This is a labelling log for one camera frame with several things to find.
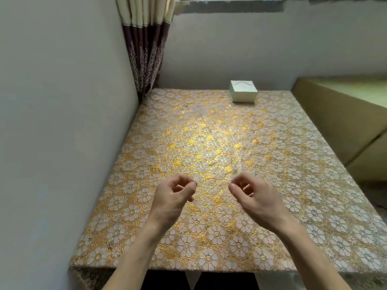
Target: white wall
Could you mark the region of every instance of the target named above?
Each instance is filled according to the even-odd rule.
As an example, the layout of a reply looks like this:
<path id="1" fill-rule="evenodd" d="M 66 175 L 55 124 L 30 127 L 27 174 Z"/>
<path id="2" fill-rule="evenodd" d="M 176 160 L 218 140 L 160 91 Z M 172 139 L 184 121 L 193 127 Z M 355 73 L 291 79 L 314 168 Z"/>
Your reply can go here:
<path id="1" fill-rule="evenodd" d="M 138 108 L 115 0 L 0 0 L 0 49 L 0 289 L 71 289 Z"/>
<path id="2" fill-rule="evenodd" d="M 174 16 L 160 87 L 290 90 L 304 75 L 387 71 L 387 2 L 288 1 L 282 13 Z"/>

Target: white box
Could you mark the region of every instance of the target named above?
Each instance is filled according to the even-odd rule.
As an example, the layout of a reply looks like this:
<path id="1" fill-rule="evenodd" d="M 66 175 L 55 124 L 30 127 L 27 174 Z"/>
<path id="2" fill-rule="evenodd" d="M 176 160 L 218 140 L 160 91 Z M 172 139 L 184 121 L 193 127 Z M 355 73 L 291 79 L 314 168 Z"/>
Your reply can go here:
<path id="1" fill-rule="evenodd" d="M 252 81 L 232 80 L 230 81 L 230 96 L 235 102 L 254 103 L 258 91 Z"/>

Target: gold floral pattern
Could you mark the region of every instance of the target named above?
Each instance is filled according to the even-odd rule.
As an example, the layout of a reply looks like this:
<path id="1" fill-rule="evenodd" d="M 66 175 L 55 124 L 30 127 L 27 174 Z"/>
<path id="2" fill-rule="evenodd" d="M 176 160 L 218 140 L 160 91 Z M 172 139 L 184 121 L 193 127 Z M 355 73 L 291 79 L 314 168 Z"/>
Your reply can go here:
<path id="1" fill-rule="evenodd" d="M 233 104 L 224 90 L 152 90 L 144 99 L 70 266 L 114 268 L 175 172 L 195 201 L 157 247 L 151 268 L 294 269 L 281 241 L 227 189 L 241 171 L 271 181 L 342 272 L 387 272 L 387 226 L 290 92 Z"/>

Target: person's left hand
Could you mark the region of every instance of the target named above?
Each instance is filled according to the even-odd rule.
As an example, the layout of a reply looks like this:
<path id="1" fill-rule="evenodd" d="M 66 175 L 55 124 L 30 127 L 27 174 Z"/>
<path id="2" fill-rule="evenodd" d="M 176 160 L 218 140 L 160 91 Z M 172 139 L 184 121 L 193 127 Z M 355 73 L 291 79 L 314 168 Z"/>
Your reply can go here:
<path id="1" fill-rule="evenodd" d="M 193 201 L 195 180 L 186 174 L 176 174 L 161 181 L 154 193 L 147 223 L 153 224 L 163 236 L 181 214 L 187 201 Z"/>

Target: curtain fold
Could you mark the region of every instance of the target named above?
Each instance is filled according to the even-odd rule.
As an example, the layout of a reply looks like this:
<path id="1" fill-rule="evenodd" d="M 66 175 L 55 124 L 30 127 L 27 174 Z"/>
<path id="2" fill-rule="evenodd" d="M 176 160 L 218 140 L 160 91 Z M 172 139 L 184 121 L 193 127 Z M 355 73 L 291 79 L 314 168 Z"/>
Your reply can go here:
<path id="1" fill-rule="evenodd" d="M 117 0 L 138 100 L 142 102 L 161 69 L 175 0 Z"/>

